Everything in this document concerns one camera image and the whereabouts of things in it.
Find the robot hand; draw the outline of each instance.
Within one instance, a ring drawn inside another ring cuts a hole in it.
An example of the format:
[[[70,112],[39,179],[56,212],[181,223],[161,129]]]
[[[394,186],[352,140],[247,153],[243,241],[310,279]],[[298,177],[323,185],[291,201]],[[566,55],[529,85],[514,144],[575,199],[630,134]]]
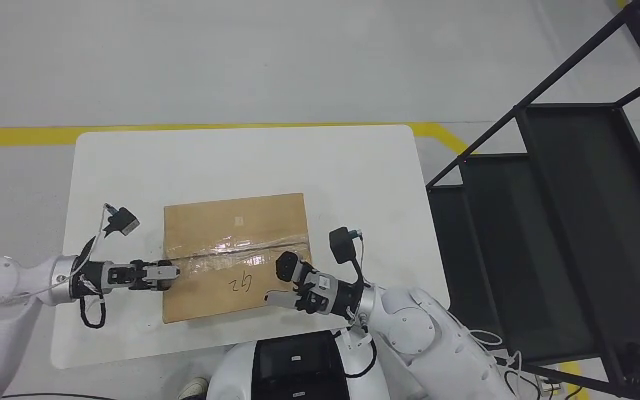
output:
[[[355,313],[365,288],[360,265],[356,259],[353,239],[361,237],[359,231],[339,228],[329,234],[331,250],[339,264],[350,261],[358,279],[347,283],[333,275],[322,273],[301,260],[297,254],[284,252],[276,261],[276,276],[284,282],[293,282],[293,292],[270,291],[265,296],[267,304],[306,311],[307,314],[335,314],[348,321],[355,319]]]
[[[139,222],[126,208],[105,204],[111,216],[104,236],[112,232],[128,235]],[[100,328],[105,323],[104,295],[116,288],[130,290],[166,290],[180,274],[170,261],[129,264],[90,261],[98,235],[87,242],[79,256],[52,257],[32,268],[22,268],[8,257],[0,257],[0,397],[13,379],[31,338],[42,305],[56,306],[80,300],[80,315],[86,326]],[[93,324],[85,314],[85,297],[100,298],[100,322]]]

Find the white cable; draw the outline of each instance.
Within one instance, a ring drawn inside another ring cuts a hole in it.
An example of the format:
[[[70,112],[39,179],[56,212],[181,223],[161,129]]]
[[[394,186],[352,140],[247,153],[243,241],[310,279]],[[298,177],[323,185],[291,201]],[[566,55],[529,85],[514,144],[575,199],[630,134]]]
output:
[[[6,304],[15,300],[19,300],[19,299],[23,299],[23,298],[28,298],[31,296],[35,296],[37,294],[40,293],[44,293],[48,290],[51,290],[53,288],[56,288],[62,284],[65,284],[67,282],[69,282],[69,280],[78,272],[80,272],[80,270],[82,269],[82,267],[84,267],[84,265],[89,261],[89,258],[91,258],[91,254],[93,254],[94,250],[98,247],[98,241],[100,240],[100,238],[102,237],[102,227],[104,225],[104,215],[105,215],[105,211],[107,210],[107,205],[104,204],[102,206],[102,216],[100,217],[100,226],[98,227],[98,234],[95,236],[95,239],[93,240],[93,243],[91,244],[91,248],[89,249],[89,253],[87,254],[87,257],[84,259],[84,261],[82,261],[82,264],[80,264],[80,266],[78,266],[78,268],[75,269],[75,271],[72,271],[71,274],[69,274],[69,276],[67,276],[65,279],[63,279],[60,282],[57,282],[51,286],[48,286],[46,288],[43,289],[39,289],[36,290],[35,292],[30,292],[30,293],[23,293],[23,294],[19,294],[19,295],[15,295],[15,296],[9,296],[6,297],[4,299],[2,299],[2,301],[0,302],[0,304]]]
[[[471,329],[471,330],[469,330],[469,333],[471,334],[471,336],[473,336],[473,339],[478,343],[482,343],[482,344],[487,345],[487,346],[500,346],[502,344],[502,338],[500,336],[498,336],[497,334],[493,333],[493,332],[483,331],[482,329]],[[482,339],[478,338],[477,336],[475,336],[474,333],[481,333],[483,335],[494,337],[494,338],[496,338],[496,341],[495,342],[488,342],[486,340],[482,340]]]
[[[462,322],[460,322],[460,320],[453,315],[451,312],[449,312],[449,310],[445,310],[447,311],[447,314],[449,314],[449,316],[460,326],[461,329],[466,330],[467,332],[469,332],[469,335],[471,336],[471,338],[478,344],[478,346],[480,346],[485,353],[490,354],[489,351],[487,350],[486,347],[484,347],[484,345],[487,346],[498,346],[502,344],[502,338],[493,333],[493,332],[489,332],[489,331],[483,331],[481,329],[472,329],[469,330],[467,329],[466,326],[464,326],[462,324]],[[497,340],[495,342],[488,342],[486,340],[482,340],[479,339],[478,337],[474,336],[474,333],[482,333],[484,335],[488,335],[488,336],[492,336],[494,338],[496,338]],[[499,357],[499,356],[495,356],[497,358],[502,358],[507,362],[507,369],[512,370],[513,372],[516,373],[518,380],[516,381],[516,397],[518,399],[522,399],[522,396],[520,395],[520,380],[522,377],[522,353],[520,352],[520,350],[516,350],[512,356],[508,356],[507,358],[504,357]],[[513,368],[510,368],[510,366],[516,361],[516,357],[518,357],[518,369],[514,370]]]

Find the black metal stair step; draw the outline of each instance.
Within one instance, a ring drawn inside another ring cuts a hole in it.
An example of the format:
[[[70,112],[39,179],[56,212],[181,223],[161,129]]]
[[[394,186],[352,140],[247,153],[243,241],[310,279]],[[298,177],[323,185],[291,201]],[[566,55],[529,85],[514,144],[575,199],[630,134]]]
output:
[[[534,363],[593,355],[528,156],[470,156],[460,172],[508,346]]]
[[[605,368],[620,377],[620,358],[640,346],[638,140],[611,104],[531,105],[516,118],[579,294],[613,343]]]
[[[453,313],[469,329],[503,337],[462,186],[428,191]]]

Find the black cable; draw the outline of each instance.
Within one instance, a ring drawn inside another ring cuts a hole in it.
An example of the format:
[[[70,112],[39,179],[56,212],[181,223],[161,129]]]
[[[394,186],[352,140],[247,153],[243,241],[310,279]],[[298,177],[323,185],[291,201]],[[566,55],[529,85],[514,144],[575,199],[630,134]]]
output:
[[[344,376],[346,376],[347,378],[355,379],[355,378],[363,377],[369,371],[371,371],[373,366],[376,365],[376,359],[378,358],[378,349],[376,348],[376,343],[373,341],[373,338],[371,339],[371,351],[373,352],[373,356],[371,357],[371,362],[369,363],[367,368],[365,368],[362,372],[360,372],[358,374],[351,375],[351,374],[346,374],[345,373]]]
[[[111,397],[91,396],[88,394],[76,394],[76,393],[19,393],[2,396],[3,399],[12,399],[16,397],[37,397],[37,396],[58,396],[58,397],[75,397],[79,399],[92,399],[92,400],[115,400]]]
[[[564,398],[564,400],[569,400],[570,398],[572,398],[573,396],[575,396],[576,394],[578,394],[579,391],[582,390],[582,386],[580,386],[578,389],[576,389],[575,392],[570,393],[567,397]]]
[[[512,371],[510,369],[506,370],[504,372],[504,382],[507,384],[507,387],[509,388],[511,393],[516,394],[516,392],[514,392],[513,389],[511,388],[511,384],[509,383],[509,379],[507,379],[509,374],[514,374],[516,376],[518,376],[518,374],[515,371]],[[540,400],[540,398],[542,397],[542,392],[540,391],[540,388],[538,387],[538,385],[536,385],[535,383],[531,382],[530,380],[528,380],[524,376],[520,376],[520,379],[522,379],[525,382],[528,382],[531,386],[533,386],[536,389],[536,392],[538,392],[538,396],[536,397],[536,400]]]
[[[86,311],[86,303],[84,300],[85,296],[80,297],[80,318],[82,318],[82,322],[84,322],[84,325],[88,328],[93,328],[93,329],[100,329],[104,326],[104,323],[107,321],[107,305],[104,302],[104,295],[102,293],[98,294],[98,297],[100,298],[100,322],[98,322],[97,324],[93,324],[89,321],[89,318],[87,318],[87,311]]]

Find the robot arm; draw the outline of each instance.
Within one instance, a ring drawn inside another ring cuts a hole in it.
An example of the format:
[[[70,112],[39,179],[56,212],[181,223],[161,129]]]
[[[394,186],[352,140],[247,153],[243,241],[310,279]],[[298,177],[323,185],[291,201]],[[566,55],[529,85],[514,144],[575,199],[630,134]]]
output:
[[[126,209],[113,210],[115,218],[105,228],[107,234],[117,230],[126,235],[138,225]],[[120,224],[123,216],[125,222]],[[162,291],[180,274],[167,260],[135,260],[129,264],[89,261],[94,240],[79,256],[52,257],[32,268],[22,268],[15,260],[0,257],[0,396],[15,376],[43,304],[56,306],[80,300],[85,325],[100,328],[106,316],[104,303],[100,323],[91,324],[84,312],[85,296],[97,295],[102,300],[116,288]]]
[[[276,274],[293,282],[294,291],[269,292],[267,304],[340,315],[378,333],[430,399],[515,399],[495,359],[429,294],[364,282],[355,248],[351,249],[358,232],[338,231],[330,235],[331,249],[339,263],[353,263],[358,281],[340,281],[285,252],[276,262]]]

